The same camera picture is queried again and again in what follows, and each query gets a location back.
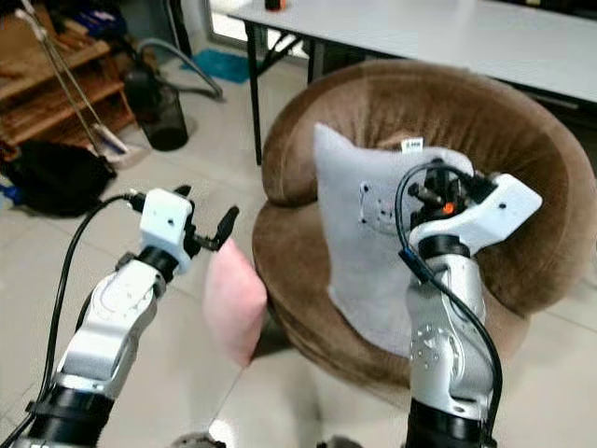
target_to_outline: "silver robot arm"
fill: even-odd
[[[430,173],[425,187],[409,189],[424,202],[423,210],[412,216],[410,247],[435,280],[484,324],[482,283],[473,256],[505,240],[541,206],[541,197],[511,175],[499,175],[482,178],[483,192],[472,200],[455,185],[460,180]],[[471,179],[469,187],[475,185]],[[416,261],[408,254],[403,259],[418,274],[407,293],[412,403],[406,447],[496,446],[491,431],[484,432],[496,393],[488,344],[453,300],[421,274]]]
[[[58,365],[49,393],[30,405],[35,420],[15,448],[96,446],[167,284],[186,271],[201,248],[218,250],[239,213],[232,207],[215,238],[200,237],[191,222],[194,203],[186,198],[189,190],[136,193],[131,204],[143,213],[142,252],[127,254],[121,267],[91,293],[87,314]]]

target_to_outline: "round chair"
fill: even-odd
[[[428,146],[463,152],[483,173],[516,176],[543,197],[518,231],[478,255],[486,325],[502,358],[520,347],[530,316],[583,274],[597,235],[595,178],[581,145],[546,109],[460,69],[377,61],[341,70],[313,83],[272,125],[263,161],[269,200],[253,232],[275,317],[290,342],[332,374],[393,402],[408,385],[409,361],[360,337],[327,295],[316,122],[359,147],[393,150],[405,136],[422,136]]]

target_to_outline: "gray pillow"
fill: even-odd
[[[463,154],[426,147],[390,152],[355,147],[323,124],[314,130],[319,206],[329,249],[329,297],[369,342],[402,357],[410,354],[406,290],[410,271],[398,257],[394,198],[411,167],[440,157],[472,174]],[[412,182],[422,182],[424,173]],[[421,203],[405,195],[405,225]]]

